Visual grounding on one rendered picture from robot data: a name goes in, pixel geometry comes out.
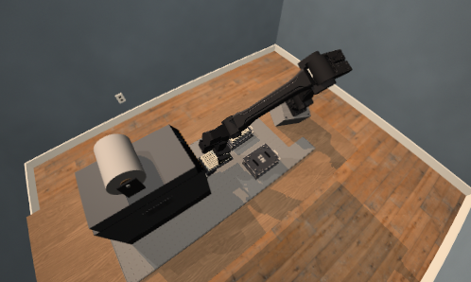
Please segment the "grey cylinder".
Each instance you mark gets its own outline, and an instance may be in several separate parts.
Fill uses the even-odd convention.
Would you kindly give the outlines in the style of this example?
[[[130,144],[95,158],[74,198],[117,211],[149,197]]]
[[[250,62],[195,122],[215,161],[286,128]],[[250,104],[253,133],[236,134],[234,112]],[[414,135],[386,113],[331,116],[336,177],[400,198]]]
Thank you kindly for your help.
[[[121,195],[116,187],[124,180],[135,177],[143,183],[147,178],[130,139],[124,134],[115,133],[102,137],[96,142],[94,153],[109,194]]]

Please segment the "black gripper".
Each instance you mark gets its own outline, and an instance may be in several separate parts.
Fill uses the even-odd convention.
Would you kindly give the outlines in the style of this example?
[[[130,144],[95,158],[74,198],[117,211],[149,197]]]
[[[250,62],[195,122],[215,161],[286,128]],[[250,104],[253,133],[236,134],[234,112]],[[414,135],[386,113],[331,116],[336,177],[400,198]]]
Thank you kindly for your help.
[[[221,140],[220,140],[220,142],[227,142],[227,143],[228,143],[228,140],[227,140],[227,141],[221,141]],[[219,164],[219,165],[221,165],[225,160],[227,160],[227,159],[229,159],[229,158],[232,157],[232,155],[230,154],[231,149],[228,147],[227,143],[226,143],[226,145],[225,145],[224,150],[222,150],[222,151],[217,152],[217,151],[215,150],[215,148],[211,149],[211,150],[215,153],[215,155],[218,157],[218,164]],[[210,150],[210,151],[211,151],[211,150]],[[225,153],[228,153],[228,154],[225,154]],[[220,162],[220,161],[221,161],[221,162]]]

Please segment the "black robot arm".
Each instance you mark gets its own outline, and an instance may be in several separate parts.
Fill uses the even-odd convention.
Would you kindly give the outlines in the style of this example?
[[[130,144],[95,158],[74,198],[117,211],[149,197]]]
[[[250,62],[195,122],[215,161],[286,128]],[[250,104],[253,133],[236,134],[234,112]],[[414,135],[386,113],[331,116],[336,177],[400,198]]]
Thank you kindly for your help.
[[[257,118],[284,102],[286,102],[293,116],[305,112],[306,107],[308,107],[306,105],[313,104],[312,98],[314,95],[329,88],[331,84],[335,84],[335,79],[352,71],[352,67],[345,60],[341,49],[323,54],[320,54],[319,51],[313,52],[298,62],[298,65],[301,70],[287,83],[263,97],[248,109],[228,116],[214,130],[204,132],[199,143],[201,152],[206,154],[213,148],[217,152],[224,150],[227,142],[220,142],[220,140],[227,141],[229,138],[239,137],[242,135],[241,132],[251,126]],[[331,65],[333,67],[330,68]],[[313,77],[307,69],[310,70]]]

